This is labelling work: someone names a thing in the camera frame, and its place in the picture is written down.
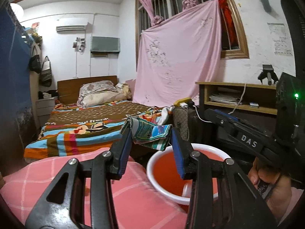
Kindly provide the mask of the person's right hand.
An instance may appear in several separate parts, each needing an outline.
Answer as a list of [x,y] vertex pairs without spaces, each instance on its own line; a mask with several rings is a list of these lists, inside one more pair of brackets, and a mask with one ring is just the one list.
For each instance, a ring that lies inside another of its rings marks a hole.
[[269,168],[255,158],[248,177],[256,189],[266,186],[265,201],[278,222],[283,218],[292,198],[291,179],[275,169]]

